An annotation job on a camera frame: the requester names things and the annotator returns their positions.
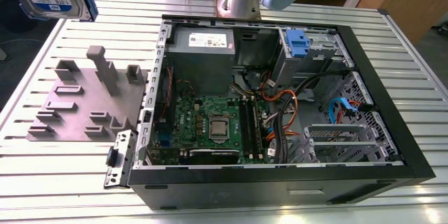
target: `slotted metal table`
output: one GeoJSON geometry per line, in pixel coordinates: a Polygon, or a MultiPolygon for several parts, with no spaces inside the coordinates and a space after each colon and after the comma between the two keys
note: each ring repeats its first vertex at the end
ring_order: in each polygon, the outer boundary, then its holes
{"type": "Polygon", "coordinates": [[[448,92],[398,25],[377,10],[293,5],[263,19],[350,25],[438,178],[354,205],[153,211],[131,190],[105,190],[111,143],[30,142],[62,59],[94,67],[90,45],[117,68],[153,66],[162,14],[214,16],[214,0],[95,0],[95,23],[61,20],[0,114],[0,221],[43,223],[403,223],[448,222],[448,92]]]}

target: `gray parts holder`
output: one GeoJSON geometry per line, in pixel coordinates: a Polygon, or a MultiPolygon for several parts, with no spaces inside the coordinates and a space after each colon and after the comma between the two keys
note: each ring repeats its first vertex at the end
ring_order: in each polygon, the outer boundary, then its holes
{"type": "Polygon", "coordinates": [[[105,52],[102,46],[89,49],[97,69],[59,62],[59,80],[29,130],[30,141],[114,142],[118,132],[137,128],[149,72],[138,65],[117,70],[105,52]]]}

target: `green motherboard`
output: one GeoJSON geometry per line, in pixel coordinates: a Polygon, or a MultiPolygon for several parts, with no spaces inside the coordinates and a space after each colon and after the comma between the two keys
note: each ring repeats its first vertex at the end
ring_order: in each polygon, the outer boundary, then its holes
{"type": "Polygon", "coordinates": [[[193,149],[233,149],[239,151],[239,164],[267,163],[265,133],[255,125],[266,107],[254,98],[178,98],[174,132],[159,135],[159,140],[170,138],[170,146],[155,150],[161,164],[178,165],[179,150],[182,154],[193,149]]]}

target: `blue drive bay latch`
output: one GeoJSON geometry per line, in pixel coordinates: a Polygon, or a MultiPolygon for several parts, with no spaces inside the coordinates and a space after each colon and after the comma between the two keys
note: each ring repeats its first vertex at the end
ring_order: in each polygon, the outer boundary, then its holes
{"type": "Polygon", "coordinates": [[[294,58],[305,58],[310,52],[310,39],[303,30],[287,29],[286,36],[294,58]]]}

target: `cpu socket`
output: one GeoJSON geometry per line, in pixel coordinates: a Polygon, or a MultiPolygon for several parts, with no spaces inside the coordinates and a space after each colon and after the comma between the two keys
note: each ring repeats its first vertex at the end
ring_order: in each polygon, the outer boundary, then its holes
{"type": "Polygon", "coordinates": [[[231,138],[230,119],[210,118],[209,119],[209,138],[217,144],[223,144],[231,138]]]}

